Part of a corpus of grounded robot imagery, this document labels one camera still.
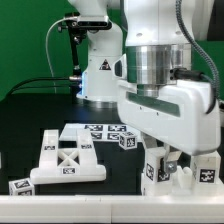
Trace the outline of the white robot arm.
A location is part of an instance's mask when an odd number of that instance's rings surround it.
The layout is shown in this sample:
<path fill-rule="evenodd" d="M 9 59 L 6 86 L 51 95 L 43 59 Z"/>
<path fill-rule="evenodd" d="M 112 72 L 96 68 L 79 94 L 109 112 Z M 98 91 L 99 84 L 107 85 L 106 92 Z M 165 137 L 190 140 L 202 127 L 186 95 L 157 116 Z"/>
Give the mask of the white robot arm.
<path fill-rule="evenodd" d="M 218 70 L 195 42 L 197 13 L 213 0 L 124 0 L 120 120 L 190 156 L 220 145 Z"/>

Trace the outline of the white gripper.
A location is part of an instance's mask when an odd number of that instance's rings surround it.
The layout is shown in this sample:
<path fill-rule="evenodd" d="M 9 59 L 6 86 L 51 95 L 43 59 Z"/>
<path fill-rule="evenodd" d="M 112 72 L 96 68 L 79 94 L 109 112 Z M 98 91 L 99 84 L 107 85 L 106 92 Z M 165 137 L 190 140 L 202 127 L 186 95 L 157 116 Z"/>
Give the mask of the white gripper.
<path fill-rule="evenodd" d="M 211 87 L 206 82 L 178 80 L 176 85 L 159 89 L 159 97 L 137 94 L 137 86 L 118 81 L 118 115 L 120 120 L 141 133 L 144 149 L 164 146 L 163 171 L 177 171 L 182 152 L 188 155 L 207 154 L 221 143 L 219 107 L 207 114 Z"/>

